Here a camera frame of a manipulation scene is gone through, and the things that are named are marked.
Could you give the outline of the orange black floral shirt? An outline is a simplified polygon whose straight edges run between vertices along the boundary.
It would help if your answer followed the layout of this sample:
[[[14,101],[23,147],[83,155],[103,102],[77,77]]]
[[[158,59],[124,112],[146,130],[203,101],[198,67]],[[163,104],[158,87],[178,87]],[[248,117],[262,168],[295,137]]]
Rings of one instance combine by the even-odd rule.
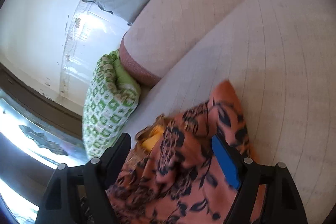
[[[120,223],[223,223],[236,197],[211,149],[215,134],[256,159],[229,81],[207,102],[176,115],[150,154],[124,164],[107,195]]]

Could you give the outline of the stained glass wooden door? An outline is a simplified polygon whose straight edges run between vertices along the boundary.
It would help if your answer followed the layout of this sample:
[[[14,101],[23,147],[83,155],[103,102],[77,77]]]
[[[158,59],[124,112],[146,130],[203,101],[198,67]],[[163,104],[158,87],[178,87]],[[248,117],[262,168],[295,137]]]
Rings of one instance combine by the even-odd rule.
[[[81,116],[1,66],[1,222],[34,223],[59,164],[82,165]]]

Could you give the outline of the green white checkered pillow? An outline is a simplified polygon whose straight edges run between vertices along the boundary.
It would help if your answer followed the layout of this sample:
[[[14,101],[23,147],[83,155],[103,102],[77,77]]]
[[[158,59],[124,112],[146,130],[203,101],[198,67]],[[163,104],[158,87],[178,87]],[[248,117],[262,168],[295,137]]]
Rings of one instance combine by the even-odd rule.
[[[140,95],[141,87],[124,69],[119,50],[98,60],[83,107],[82,140],[88,159],[101,157],[116,143]]]

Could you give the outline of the pink quilted mattress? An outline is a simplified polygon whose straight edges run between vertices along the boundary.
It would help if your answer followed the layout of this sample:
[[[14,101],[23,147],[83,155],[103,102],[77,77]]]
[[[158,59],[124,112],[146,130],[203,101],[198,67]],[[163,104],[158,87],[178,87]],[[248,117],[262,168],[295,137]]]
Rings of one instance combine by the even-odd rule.
[[[284,162],[309,223],[335,205],[335,0],[245,0],[151,89],[124,130],[183,112],[228,79],[263,164]]]

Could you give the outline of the pink bolster cushion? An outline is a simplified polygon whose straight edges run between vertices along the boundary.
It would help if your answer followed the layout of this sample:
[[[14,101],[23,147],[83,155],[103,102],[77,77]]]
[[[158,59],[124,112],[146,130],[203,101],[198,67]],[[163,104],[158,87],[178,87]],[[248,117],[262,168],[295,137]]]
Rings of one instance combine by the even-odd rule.
[[[120,45],[126,71],[146,86],[161,78],[243,0],[150,0]]]

